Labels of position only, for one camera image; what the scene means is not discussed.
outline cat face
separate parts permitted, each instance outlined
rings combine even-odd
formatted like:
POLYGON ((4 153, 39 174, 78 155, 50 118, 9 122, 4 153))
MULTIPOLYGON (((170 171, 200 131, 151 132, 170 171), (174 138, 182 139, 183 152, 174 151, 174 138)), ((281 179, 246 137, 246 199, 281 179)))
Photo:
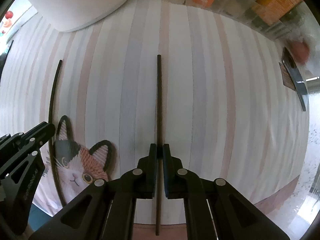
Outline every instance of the cat face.
POLYGON ((109 180, 112 144, 103 140, 91 149, 78 144, 73 140, 71 123, 65 115, 60 119, 54 147, 61 190, 67 203, 94 180, 109 180))

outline striped surface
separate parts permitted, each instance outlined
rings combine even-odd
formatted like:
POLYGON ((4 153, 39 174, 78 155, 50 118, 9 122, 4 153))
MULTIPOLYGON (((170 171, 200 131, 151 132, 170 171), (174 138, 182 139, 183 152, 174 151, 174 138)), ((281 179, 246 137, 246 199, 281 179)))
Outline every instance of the striped surface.
MULTIPOLYGON (((118 178, 155 142, 160 53, 164 141, 185 168, 226 178, 253 203, 300 174, 308 111, 282 85, 281 47, 245 25, 166 0, 128 0, 73 33, 57 32, 37 14, 14 40, 0 83, 3 133, 47 120, 63 59, 55 125, 66 114, 78 143, 110 140, 118 178)), ((138 200, 135 222, 155 223, 154 201, 138 200)), ((162 224, 176 223, 185 223, 183 203, 163 197, 162 224)))

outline cat illustration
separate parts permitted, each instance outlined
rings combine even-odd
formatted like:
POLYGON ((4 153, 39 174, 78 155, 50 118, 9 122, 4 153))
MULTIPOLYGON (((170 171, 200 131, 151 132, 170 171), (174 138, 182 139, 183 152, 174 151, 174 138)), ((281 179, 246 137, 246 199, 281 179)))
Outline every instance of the cat illustration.
POLYGON ((113 155, 110 141, 103 140, 90 149, 73 140, 70 119, 61 117, 56 141, 56 166, 64 198, 69 203, 96 179, 109 181, 107 171, 113 155))

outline calico cat print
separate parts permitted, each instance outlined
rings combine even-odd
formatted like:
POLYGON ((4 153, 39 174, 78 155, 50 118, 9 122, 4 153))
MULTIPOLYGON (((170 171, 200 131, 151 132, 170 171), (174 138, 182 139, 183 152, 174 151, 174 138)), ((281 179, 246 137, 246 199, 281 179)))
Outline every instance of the calico cat print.
POLYGON ((62 116, 54 143, 57 173, 67 203, 96 179, 109 181, 113 146, 103 140, 88 149, 73 140, 71 122, 62 116))

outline red ball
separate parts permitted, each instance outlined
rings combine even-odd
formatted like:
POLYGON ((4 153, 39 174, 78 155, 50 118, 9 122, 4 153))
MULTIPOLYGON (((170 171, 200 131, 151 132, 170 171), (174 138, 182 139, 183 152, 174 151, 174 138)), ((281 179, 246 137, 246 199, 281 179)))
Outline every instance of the red ball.
POLYGON ((6 19, 11 19, 13 17, 13 12, 12 11, 7 11, 6 14, 4 15, 6 19))

